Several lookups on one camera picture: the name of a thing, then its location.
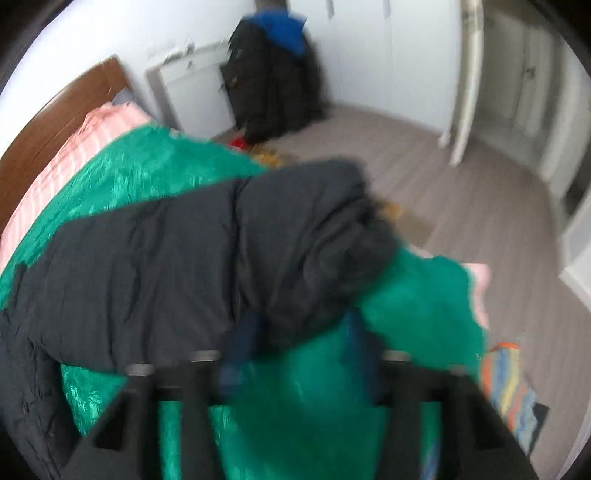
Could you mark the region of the black puffer jacket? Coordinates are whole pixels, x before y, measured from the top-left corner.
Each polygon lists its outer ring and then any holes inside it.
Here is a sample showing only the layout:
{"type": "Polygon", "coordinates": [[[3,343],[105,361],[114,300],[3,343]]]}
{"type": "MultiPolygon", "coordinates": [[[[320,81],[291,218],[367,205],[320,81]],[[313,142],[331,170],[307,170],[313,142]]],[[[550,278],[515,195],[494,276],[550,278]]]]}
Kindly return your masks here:
{"type": "Polygon", "coordinates": [[[1,315],[2,419],[41,479],[78,438],[64,364],[171,366],[263,318],[263,353],[329,328],[398,242],[349,160],[231,179],[60,226],[1,315]]]}

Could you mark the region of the black and blue clothes pile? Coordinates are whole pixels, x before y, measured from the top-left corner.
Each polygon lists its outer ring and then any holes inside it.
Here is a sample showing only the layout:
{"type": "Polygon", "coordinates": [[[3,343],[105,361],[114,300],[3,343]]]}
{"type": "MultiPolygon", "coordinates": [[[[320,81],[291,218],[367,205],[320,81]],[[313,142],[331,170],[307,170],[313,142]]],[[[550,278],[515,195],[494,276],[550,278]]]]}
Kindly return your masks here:
{"type": "Polygon", "coordinates": [[[327,114],[318,58],[305,19],[270,9],[240,19],[219,70],[235,129],[254,145],[304,129],[327,114]]]}

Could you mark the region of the colourful striped floor rug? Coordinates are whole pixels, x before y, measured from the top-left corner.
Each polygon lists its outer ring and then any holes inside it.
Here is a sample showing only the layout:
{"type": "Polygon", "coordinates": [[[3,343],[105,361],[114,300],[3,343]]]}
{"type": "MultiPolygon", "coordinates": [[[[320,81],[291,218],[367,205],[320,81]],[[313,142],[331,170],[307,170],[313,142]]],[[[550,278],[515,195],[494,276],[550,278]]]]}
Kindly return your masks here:
{"type": "Polygon", "coordinates": [[[525,454],[531,457],[550,409],[539,402],[522,368],[521,347],[517,343],[499,343],[483,356],[480,386],[525,454]]]}

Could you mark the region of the green bed blanket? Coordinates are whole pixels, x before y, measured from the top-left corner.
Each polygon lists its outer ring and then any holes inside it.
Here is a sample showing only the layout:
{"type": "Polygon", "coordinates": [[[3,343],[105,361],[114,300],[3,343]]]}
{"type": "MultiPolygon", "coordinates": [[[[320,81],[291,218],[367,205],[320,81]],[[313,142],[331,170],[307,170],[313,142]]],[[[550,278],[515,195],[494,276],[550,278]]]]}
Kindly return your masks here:
{"type": "MultiPolygon", "coordinates": [[[[6,231],[1,298],[8,301],[20,266],[31,266],[67,221],[139,201],[263,173],[248,155],[142,126],[111,142],[55,159],[38,176],[6,231]]],[[[419,364],[480,370],[485,334],[476,310],[486,269],[403,249],[356,303],[370,327],[419,364]]],[[[232,479],[367,479],[373,473],[386,413],[363,402],[346,361],[346,329],[337,325],[267,361],[250,364],[235,404],[211,410],[215,440],[232,479]]],[[[121,376],[45,359],[44,390],[74,429],[39,438],[27,460],[43,479],[59,479],[73,445],[122,387],[121,376]]]]}

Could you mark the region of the brown wooden headboard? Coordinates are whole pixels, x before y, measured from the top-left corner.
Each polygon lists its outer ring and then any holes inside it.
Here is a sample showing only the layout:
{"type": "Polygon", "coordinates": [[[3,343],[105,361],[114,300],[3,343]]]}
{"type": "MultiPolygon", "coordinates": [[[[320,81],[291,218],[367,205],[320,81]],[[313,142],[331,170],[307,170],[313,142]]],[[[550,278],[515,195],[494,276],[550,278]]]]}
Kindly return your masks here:
{"type": "Polygon", "coordinates": [[[119,58],[111,56],[64,87],[25,125],[1,158],[2,227],[86,114],[129,86],[119,58]]]}

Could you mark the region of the pink striped bed sheet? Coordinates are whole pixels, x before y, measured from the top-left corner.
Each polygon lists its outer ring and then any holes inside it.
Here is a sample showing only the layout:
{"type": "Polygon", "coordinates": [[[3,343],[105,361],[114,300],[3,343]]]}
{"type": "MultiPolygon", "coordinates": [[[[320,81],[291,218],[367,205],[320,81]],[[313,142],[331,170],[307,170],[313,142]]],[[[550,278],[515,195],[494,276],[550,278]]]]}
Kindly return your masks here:
{"type": "Polygon", "coordinates": [[[1,235],[1,266],[7,266],[40,213],[82,167],[118,137],[153,121],[133,102],[107,102],[90,111],[37,175],[11,215],[1,235]]]}

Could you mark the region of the white bedside cabinet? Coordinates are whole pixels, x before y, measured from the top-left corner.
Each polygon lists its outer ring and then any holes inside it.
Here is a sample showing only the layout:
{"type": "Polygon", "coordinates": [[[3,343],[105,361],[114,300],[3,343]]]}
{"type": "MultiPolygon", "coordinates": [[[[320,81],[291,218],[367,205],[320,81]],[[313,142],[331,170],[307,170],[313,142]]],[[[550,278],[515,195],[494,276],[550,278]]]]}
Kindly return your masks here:
{"type": "Polygon", "coordinates": [[[235,126],[221,65],[228,44],[209,44],[175,54],[145,71],[145,77],[165,123],[185,134],[210,139],[235,126]]]}

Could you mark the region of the white wardrobe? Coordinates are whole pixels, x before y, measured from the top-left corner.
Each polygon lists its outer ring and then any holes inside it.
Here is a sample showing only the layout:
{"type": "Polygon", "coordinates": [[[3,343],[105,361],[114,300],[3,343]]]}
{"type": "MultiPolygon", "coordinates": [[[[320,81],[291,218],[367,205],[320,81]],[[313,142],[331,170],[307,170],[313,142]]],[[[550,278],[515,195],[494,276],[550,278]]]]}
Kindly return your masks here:
{"type": "Polygon", "coordinates": [[[298,0],[329,100],[449,130],[460,75],[461,4],[298,0]]]}

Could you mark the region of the white open door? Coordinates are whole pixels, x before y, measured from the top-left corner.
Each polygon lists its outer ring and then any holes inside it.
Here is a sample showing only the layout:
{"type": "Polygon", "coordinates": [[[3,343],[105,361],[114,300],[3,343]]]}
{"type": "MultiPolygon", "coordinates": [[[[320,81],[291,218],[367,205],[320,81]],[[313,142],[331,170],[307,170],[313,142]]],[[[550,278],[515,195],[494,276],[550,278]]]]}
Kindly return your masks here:
{"type": "Polygon", "coordinates": [[[457,167],[464,159],[472,133],[484,61],[484,2],[460,2],[461,57],[454,116],[448,131],[440,137],[440,146],[449,146],[450,162],[457,167]]]}

